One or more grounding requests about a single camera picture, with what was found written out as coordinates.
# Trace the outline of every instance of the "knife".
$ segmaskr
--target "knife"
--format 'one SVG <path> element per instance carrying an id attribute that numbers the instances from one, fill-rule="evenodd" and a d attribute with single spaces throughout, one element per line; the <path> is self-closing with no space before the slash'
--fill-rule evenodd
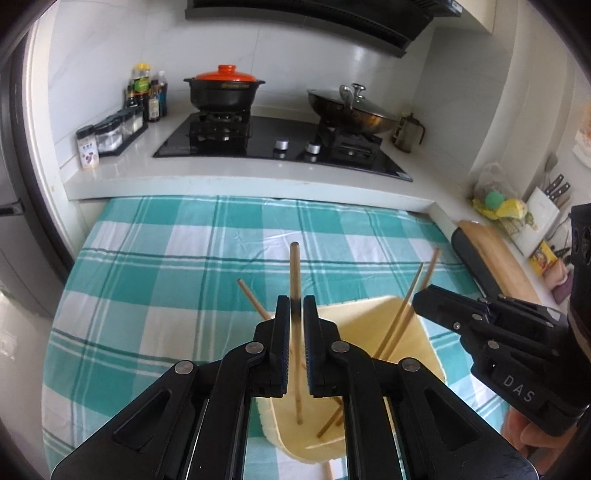
<path id="1" fill-rule="evenodd" d="M 556 180 L 554 180 L 550 185 L 548 185 L 546 187 L 546 189 L 544 190 L 544 193 L 547 196 L 550 196 L 550 193 L 552 193 L 554 191 L 554 189 L 560 185 L 560 183 L 564 180 L 564 175 L 560 174 L 558 175 L 558 177 L 556 177 Z"/>
<path id="2" fill-rule="evenodd" d="M 570 183 L 566 182 L 562 185 L 558 190 L 555 190 L 549 195 L 550 200 L 555 201 L 558 197 L 560 197 L 563 193 L 566 193 L 570 188 Z"/>

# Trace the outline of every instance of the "wooden cutting board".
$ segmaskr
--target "wooden cutting board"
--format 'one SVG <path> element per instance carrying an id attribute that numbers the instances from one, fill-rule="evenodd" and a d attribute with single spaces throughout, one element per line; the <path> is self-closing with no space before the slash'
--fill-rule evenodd
<path id="1" fill-rule="evenodd" d="M 458 226 L 470 239 L 504 295 L 540 303 L 521 265 L 493 227 L 468 220 L 461 220 Z"/>

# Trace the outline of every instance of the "orange lid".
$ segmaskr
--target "orange lid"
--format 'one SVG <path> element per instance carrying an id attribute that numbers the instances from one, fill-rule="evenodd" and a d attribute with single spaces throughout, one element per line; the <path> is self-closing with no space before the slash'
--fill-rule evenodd
<path id="1" fill-rule="evenodd" d="M 236 71 L 236 65 L 218 65 L 217 72 L 201 73 L 197 80 L 225 80 L 227 82 L 256 82 L 256 78 L 247 73 Z"/>

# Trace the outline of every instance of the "wooden chopstick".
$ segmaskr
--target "wooden chopstick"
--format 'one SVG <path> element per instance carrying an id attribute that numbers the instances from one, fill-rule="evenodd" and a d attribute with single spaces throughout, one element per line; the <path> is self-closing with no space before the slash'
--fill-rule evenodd
<path id="1" fill-rule="evenodd" d="M 441 256 L 441 249 L 436 248 L 433 251 L 433 256 L 431 258 L 431 261 L 429 263 L 429 266 L 428 266 L 428 269 L 425 273 L 425 276 L 423 277 L 423 281 L 421 282 L 421 286 L 420 286 L 419 290 L 424 290 L 425 288 L 427 288 L 429 286 L 429 282 L 431 281 L 431 276 L 433 275 L 435 267 L 437 266 L 437 263 L 439 262 L 440 256 Z M 408 302 L 410 300 L 410 297 L 413 295 L 415 286 L 417 285 L 418 278 L 423 270 L 423 266 L 424 266 L 424 263 L 421 263 L 421 265 L 419 265 L 418 271 L 417 271 L 415 277 L 413 278 L 413 282 L 411 283 L 410 288 L 408 289 L 407 294 L 404 297 L 404 300 L 402 301 L 396 316 L 394 317 L 394 321 L 392 322 L 386 335 L 384 336 L 384 340 L 382 340 L 382 343 L 380 343 L 378 349 L 376 350 L 374 358 L 382 357 L 382 359 L 388 360 L 390 358 L 390 356 L 392 355 L 393 351 L 398 346 L 400 339 L 404 335 L 404 332 L 408 328 L 408 325 L 410 324 L 410 321 L 413 318 L 414 309 L 413 309 L 412 305 L 410 305 L 409 308 L 407 308 L 407 306 L 408 306 Z M 390 338 L 392 338 L 392 344 L 384 352 L 386 345 L 388 344 Z M 333 422 L 335 423 L 335 426 L 340 427 L 343 424 L 344 420 L 345 420 L 345 415 L 342 412 L 342 405 L 341 405 L 337 409 L 337 411 L 331 416 L 331 418 L 329 418 L 329 421 L 324 424 L 324 426 L 320 429 L 320 431 L 318 432 L 318 434 L 316 434 L 316 436 L 318 438 L 322 437 L 328 431 L 328 429 L 330 428 L 330 426 L 332 425 Z"/>
<path id="2" fill-rule="evenodd" d="M 332 468 L 330 468 L 330 462 L 324 462 L 322 464 L 322 473 L 324 480 L 333 480 Z"/>
<path id="3" fill-rule="evenodd" d="M 386 335 L 384 335 L 382 343 L 379 344 L 378 349 L 375 351 L 374 358 L 381 357 L 384 349 L 386 348 L 388 342 L 390 341 L 390 337 L 391 337 L 392 333 L 394 332 L 394 329 L 396 328 L 396 325 L 397 325 L 398 321 L 400 320 L 400 317 L 404 313 L 404 310 L 406 309 L 406 307 L 408 305 L 408 301 L 410 300 L 410 297 L 413 295 L 414 287 L 417 285 L 418 279 L 421 276 L 421 272 L 423 271 L 424 265 L 425 265 L 424 263 L 421 263 L 418 266 L 417 273 L 415 274 L 413 281 L 411 282 L 410 287 L 408 288 L 407 294 L 405 295 L 404 300 L 400 304 L 400 308 L 396 312 L 396 316 L 394 317 L 394 320 L 390 324 L 390 327 L 388 328 Z"/>
<path id="4" fill-rule="evenodd" d="M 441 256 L 441 249 L 436 248 L 433 251 L 433 257 L 431 258 L 431 263 L 429 263 L 429 268 L 425 273 L 425 277 L 423 278 L 423 282 L 421 283 L 420 290 L 424 290 L 429 286 L 429 282 L 431 281 L 431 276 L 433 275 L 433 271 L 437 266 L 437 262 L 439 262 L 439 257 Z M 406 311 L 404 316 L 402 317 L 400 324 L 397 325 L 397 328 L 394 330 L 394 334 L 392 335 L 392 344 L 388 347 L 388 349 L 384 352 L 383 360 L 388 361 L 390 356 L 396 350 L 396 347 L 400 343 L 400 340 L 404 336 L 404 332 L 406 332 L 408 325 L 410 325 L 411 320 L 413 319 L 414 315 L 414 308 L 411 305 L 410 308 Z"/>
<path id="5" fill-rule="evenodd" d="M 290 304 L 291 304 L 291 335 L 295 364 L 300 365 L 301 360 L 301 271 L 300 271 L 300 244 L 293 242 L 290 245 Z M 301 402 L 301 369 L 294 372 L 295 381 L 295 419 L 298 425 L 304 423 Z"/>
<path id="6" fill-rule="evenodd" d="M 431 261 L 429 262 L 429 266 L 427 268 L 427 272 L 423 277 L 423 281 L 421 282 L 421 288 L 418 290 L 425 290 L 429 286 L 429 282 L 431 281 L 431 276 L 433 276 L 433 272 L 435 271 L 435 267 L 439 262 L 439 257 L 441 256 L 441 248 L 436 248 L 433 250 L 433 256 L 431 257 Z"/>
<path id="7" fill-rule="evenodd" d="M 408 301 L 409 301 L 410 297 L 412 296 L 415 287 L 417 286 L 418 279 L 421 277 L 421 272 L 423 271 L 423 266 L 424 266 L 424 263 L 421 263 L 418 266 L 417 273 L 415 274 L 413 281 L 410 284 L 410 288 L 408 289 L 408 291 L 404 297 L 404 300 L 400 304 L 400 308 L 396 312 L 396 316 L 394 317 L 394 320 L 392 321 L 390 327 L 388 328 L 386 335 L 384 335 L 384 339 L 382 340 L 382 343 L 379 344 L 378 349 L 375 352 L 374 358 L 380 358 L 380 355 L 382 354 L 382 352 L 386 348 L 386 346 L 388 344 L 388 340 L 390 339 L 390 336 L 394 332 L 396 324 L 398 323 L 400 317 L 402 316 L 402 313 L 403 313 L 404 309 L 406 308 L 406 305 L 408 304 Z M 328 421 L 324 424 L 324 426 L 318 431 L 316 436 L 318 438 L 321 438 L 327 432 L 327 430 L 332 426 L 332 424 L 334 422 L 336 422 L 337 426 L 340 426 L 343 423 L 343 419 L 344 419 L 343 407 L 339 406 L 339 408 L 335 411 L 335 413 L 332 414 L 332 416 L 328 419 Z"/>
<path id="8" fill-rule="evenodd" d="M 261 316 L 261 318 L 263 320 L 265 320 L 265 321 L 271 320 L 273 318 L 273 315 L 271 315 L 268 311 L 266 311 L 263 308 L 263 306 L 261 305 L 261 302 L 259 302 L 256 299 L 256 297 L 254 296 L 254 294 L 250 291 L 250 289 L 246 286 L 246 284 L 242 281 L 242 279 L 239 278 L 237 280 L 237 282 L 238 282 L 238 286 L 244 292 L 244 295 L 246 295 L 246 298 L 251 302 L 252 306 L 259 313 L 259 315 Z"/>

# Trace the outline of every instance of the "human hand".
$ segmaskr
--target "human hand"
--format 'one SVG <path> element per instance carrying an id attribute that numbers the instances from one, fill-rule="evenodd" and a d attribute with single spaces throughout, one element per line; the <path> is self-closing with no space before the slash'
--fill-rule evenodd
<path id="1" fill-rule="evenodd" d="M 530 447 L 545 448 L 545 452 L 534 461 L 538 474 L 544 475 L 548 468 L 560 456 L 576 431 L 576 426 L 568 429 L 560 437 L 544 433 L 536 425 L 511 407 L 505 416 L 501 434 L 524 457 L 530 454 Z"/>

